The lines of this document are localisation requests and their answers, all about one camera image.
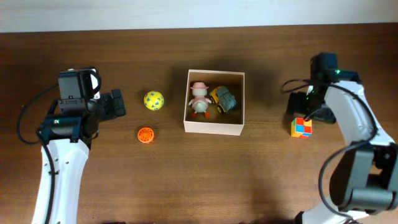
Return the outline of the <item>multicolour puzzle cube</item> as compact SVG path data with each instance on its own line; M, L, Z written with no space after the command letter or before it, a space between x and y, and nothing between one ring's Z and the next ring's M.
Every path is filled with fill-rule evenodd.
M307 139L312 135L312 120L294 118L291 122L290 135L294 138Z

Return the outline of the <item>yellow ball with blue letters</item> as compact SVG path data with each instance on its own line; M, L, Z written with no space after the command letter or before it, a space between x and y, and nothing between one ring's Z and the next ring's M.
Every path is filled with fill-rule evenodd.
M158 91L150 91L144 95L144 105L149 110L159 110L164 105L164 97Z

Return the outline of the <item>orange round wheel toy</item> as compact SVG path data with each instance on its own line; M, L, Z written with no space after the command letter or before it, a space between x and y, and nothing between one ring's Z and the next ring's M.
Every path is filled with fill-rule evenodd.
M150 144L154 140L154 131L151 128L141 128L137 133L138 140L143 144Z

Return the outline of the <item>white duck toy pink hat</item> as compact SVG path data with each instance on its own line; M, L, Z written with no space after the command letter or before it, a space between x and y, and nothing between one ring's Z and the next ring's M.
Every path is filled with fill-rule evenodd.
M195 82L190 89L192 90L192 95L194 96L194 99L190 100L188 103L188 105L194 110L192 117L195 118L198 113L203 113L205 118L209 118L210 113L207 112L207 109L209 104L211 104L211 100L206 97L208 93L208 86L206 86L206 84L203 82Z

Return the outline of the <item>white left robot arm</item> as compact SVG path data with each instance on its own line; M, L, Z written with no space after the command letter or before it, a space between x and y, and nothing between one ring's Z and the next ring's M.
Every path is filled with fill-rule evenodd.
M77 114L57 114L65 100L54 100L36 131L42 172L32 223L76 223L81 178L99 135L99 124L126 114L121 90L102 93Z

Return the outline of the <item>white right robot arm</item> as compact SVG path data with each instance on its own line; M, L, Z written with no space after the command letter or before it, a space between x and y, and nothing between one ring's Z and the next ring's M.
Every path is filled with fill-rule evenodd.
M356 72L321 68L303 83L299 104L307 118L329 109L346 146L326 159L318 175L321 203L300 212L294 222L358 223L397 208L397 144L368 105Z

